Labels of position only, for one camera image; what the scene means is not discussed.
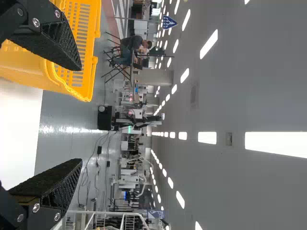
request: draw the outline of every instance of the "yellow basket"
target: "yellow basket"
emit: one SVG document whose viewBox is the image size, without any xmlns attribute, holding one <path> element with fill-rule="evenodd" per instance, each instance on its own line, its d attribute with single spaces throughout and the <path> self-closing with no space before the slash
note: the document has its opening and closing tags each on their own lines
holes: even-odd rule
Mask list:
<svg viewBox="0 0 307 230">
<path fill-rule="evenodd" d="M 93 96 L 98 58 L 94 40 L 100 37 L 101 0 L 51 0 L 71 26 L 82 71 L 70 71 L 6 40 L 0 49 L 0 77 L 19 84 L 72 95 L 83 102 Z"/>
</svg>

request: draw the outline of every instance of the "blue sign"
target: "blue sign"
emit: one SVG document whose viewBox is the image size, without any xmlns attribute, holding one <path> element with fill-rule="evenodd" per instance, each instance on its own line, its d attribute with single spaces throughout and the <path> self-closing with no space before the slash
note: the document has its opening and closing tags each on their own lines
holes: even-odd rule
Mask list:
<svg viewBox="0 0 307 230">
<path fill-rule="evenodd" d="M 164 219 L 164 211 L 147 210 L 148 219 Z"/>
<path fill-rule="evenodd" d="M 172 19 L 171 17 L 166 16 L 166 15 L 163 16 L 163 26 L 162 26 L 162 28 L 164 30 L 168 30 L 169 28 L 172 28 L 176 25 L 178 25 L 178 23 L 174 19 Z"/>
</svg>

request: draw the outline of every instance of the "bolt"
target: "bolt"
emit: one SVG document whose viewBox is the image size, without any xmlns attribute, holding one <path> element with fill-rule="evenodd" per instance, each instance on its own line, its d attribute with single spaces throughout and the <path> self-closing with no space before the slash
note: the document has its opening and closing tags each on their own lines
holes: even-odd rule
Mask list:
<svg viewBox="0 0 307 230">
<path fill-rule="evenodd" d="M 33 213 L 36 213 L 39 211 L 39 208 L 40 208 L 40 204 L 39 203 L 36 203 L 32 209 Z"/>
<path fill-rule="evenodd" d="M 39 27 L 39 26 L 40 26 L 39 20 L 38 20 L 37 18 L 33 18 L 33 19 L 32 19 L 32 22 L 33 22 L 33 25 L 34 25 L 35 27 Z"/>
<path fill-rule="evenodd" d="M 22 9 L 20 9 L 20 8 L 18 8 L 17 9 L 17 13 L 19 14 L 19 16 L 23 16 L 24 15 L 24 12 L 23 12 L 23 10 Z"/>
<path fill-rule="evenodd" d="M 60 218 L 60 214 L 59 214 L 59 212 L 55 215 L 55 217 L 54 217 L 54 221 L 55 222 L 57 222 L 58 220 L 59 220 L 59 218 Z"/>
<path fill-rule="evenodd" d="M 17 218 L 17 222 L 21 222 L 24 219 L 24 215 L 20 214 Z"/>
<path fill-rule="evenodd" d="M 59 18 L 59 17 L 61 16 L 61 14 L 59 13 L 58 10 L 54 11 L 54 13 L 55 13 L 55 15 L 56 15 L 57 18 Z"/>
</svg>

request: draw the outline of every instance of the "person on chair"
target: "person on chair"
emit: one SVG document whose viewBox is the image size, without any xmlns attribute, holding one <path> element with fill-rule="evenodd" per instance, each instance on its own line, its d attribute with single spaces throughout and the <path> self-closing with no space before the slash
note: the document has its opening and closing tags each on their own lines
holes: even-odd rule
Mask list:
<svg viewBox="0 0 307 230">
<path fill-rule="evenodd" d="M 131 65 L 131 53 L 134 50 L 135 57 L 134 63 L 138 61 L 136 58 L 137 53 L 139 51 L 140 46 L 143 46 L 143 49 L 150 49 L 152 47 L 152 42 L 143 40 L 143 38 L 139 35 L 134 35 L 131 37 L 127 37 L 124 39 L 121 39 L 120 41 L 120 49 L 121 49 L 121 57 L 113 59 L 113 65 L 119 64 L 119 65 L 125 65 L 130 66 Z"/>
</svg>

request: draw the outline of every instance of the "black textured pad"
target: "black textured pad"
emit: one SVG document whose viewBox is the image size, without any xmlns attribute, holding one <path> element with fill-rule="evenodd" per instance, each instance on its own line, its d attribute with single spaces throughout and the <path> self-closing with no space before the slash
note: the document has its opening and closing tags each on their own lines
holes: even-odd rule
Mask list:
<svg viewBox="0 0 307 230">
<path fill-rule="evenodd" d="M 41 34 L 13 34 L 9 39 L 21 47 L 66 69 L 82 69 L 77 44 L 64 15 L 62 21 L 41 25 Z"/>
<path fill-rule="evenodd" d="M 9 190 L 13 196 L 35 196 L 42 207 L 61 209 L 64 217 L 77 187 L 82 159 L 72 159 L 48 169 Z"/>
</svg>

